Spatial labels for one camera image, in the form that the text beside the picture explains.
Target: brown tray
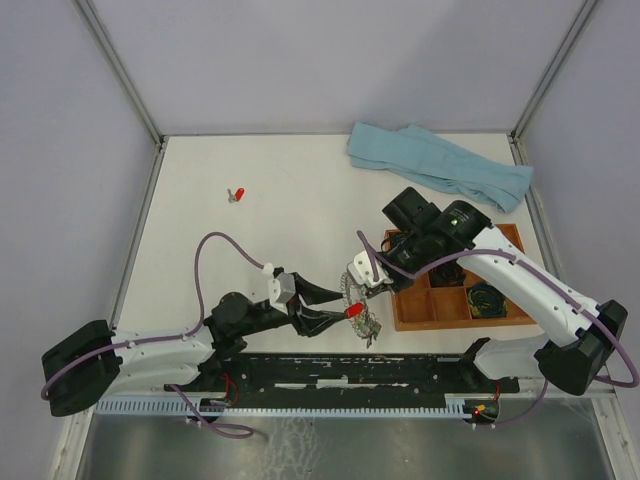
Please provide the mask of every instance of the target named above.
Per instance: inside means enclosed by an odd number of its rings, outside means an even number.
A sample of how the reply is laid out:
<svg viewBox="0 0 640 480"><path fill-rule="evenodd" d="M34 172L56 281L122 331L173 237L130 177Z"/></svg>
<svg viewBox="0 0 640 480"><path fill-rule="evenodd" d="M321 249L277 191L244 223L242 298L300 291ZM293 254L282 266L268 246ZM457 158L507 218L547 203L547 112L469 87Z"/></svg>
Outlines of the brown tray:
<svg viewBox="0 0 640 480"><path fill-rule="evenodd" d="M509 241L521 251L522 241L513 224L496 225ZM386 237L397 230L387 230ZM432 287L425 274L413 286L393 295L393 318L396 330L440 330L446 328L502 327L535 323L508 298L507 315L502 318L473 318L469 310L467 289L484 281L465 270L466 278L460 287Z"/></svg>

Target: red object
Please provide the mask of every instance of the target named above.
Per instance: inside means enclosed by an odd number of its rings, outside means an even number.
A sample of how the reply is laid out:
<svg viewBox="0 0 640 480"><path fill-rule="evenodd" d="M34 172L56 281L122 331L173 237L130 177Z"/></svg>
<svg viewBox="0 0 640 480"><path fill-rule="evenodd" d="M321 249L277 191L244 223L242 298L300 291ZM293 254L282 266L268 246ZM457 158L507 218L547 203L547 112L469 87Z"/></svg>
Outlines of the red object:
<svg viewBox="0 0 640 480"><path fill-rule="evenodd" d="M349 308L347 308L344 311L344 313L347 316L347 318L353 318L359 313L362 313L363 311L364 311L364 305L362 303L354 303Z"/></svg>

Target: table surface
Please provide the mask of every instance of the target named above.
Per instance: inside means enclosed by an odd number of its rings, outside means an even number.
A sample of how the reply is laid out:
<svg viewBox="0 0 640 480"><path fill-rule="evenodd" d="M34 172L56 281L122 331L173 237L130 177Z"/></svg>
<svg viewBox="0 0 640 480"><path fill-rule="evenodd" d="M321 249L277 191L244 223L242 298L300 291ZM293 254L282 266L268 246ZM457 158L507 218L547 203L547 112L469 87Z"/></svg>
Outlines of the table surface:
<svg viewBox="0 0 640 480"><path fill-rule="evenodd" d="M503 164L513 164L506 135L450 134L443 138ZM194 325L198 320L193 261L210 231L232 236L256 260L297 271L312 283L339 289L340 275L362 251L363 230L379 244L392 228L382 208L408 185L445 208L457 199L386 171L353 168L347 135L171 137L125 293L118 329L148 332ZM227 189L244 188L238 203ZM526 204L504 214L474 204L494 223L515 223L525 252L542 265ZM200 259L207 312L220 297L242 292L267 297L267 277L225 240L212 238ZM391 296L369 301L383 325L372 353L463 352L477 338L537 335L537 325L396 332ZM322 308L342 310L342 302ZM365 352L365 343L343 322L314 338L290 326L246 337L256 352Z"/></svg>

